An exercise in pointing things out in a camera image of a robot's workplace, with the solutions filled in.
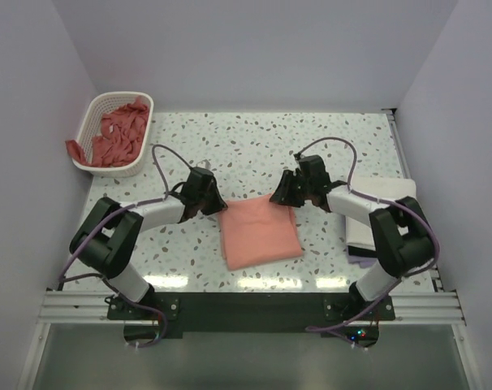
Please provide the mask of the salmon pink t shirt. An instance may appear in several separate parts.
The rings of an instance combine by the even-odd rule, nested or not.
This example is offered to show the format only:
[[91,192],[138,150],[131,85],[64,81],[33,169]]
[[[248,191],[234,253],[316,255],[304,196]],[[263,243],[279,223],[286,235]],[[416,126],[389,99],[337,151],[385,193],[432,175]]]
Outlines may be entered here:
[[268,195],[229,201],[218,221],[222,257],[231,271],[304,254],[293,209],[270,202]]

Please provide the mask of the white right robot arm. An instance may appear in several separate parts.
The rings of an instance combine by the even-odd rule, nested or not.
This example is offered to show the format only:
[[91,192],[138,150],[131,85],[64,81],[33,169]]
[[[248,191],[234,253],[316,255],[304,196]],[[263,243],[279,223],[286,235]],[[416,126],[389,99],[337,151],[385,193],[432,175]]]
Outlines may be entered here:
[[377,301],[388,295],[401,279],[435,259],[438,242],[413,197],[396,201],[357,192],[342,180],[333,181],[317,155],[297,156],[298,167],[282,173],[270,202],[302,207],[305,202],[327,213],[354,219],[369,227],[377,261],[348,290],[343,315],[368,318]]

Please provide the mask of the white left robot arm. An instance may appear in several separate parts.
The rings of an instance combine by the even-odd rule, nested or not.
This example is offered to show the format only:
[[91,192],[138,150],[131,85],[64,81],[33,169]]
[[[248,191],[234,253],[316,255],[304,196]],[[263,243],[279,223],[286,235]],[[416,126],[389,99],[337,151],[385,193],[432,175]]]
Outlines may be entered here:
[[199,213],[214,215],[226,209],[213,172],[203,167],[191,168],[188,178],[164,198],[124,205],[103,197],[71,239],[68,264],[80,260],[126,299],[130,314],[145,319],[156,305],[155,291],[131,264],[138,236],[153,228],[184,223]]

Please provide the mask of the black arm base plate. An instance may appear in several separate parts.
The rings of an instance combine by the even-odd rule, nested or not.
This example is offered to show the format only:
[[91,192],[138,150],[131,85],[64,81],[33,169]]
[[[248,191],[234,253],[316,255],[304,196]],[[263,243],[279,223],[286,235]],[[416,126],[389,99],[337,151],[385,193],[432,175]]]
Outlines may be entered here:
[[346,292],[157,292],[154,307],[106,297],[107,318],[124,324],[126,341],[149,342],[156,336],[180,339],[189,332],[301,333],[308,326],[334,327],[334,333],[359,346],[378,341],[379,325],[395,320],[390,297],[358,318],[341,324]]

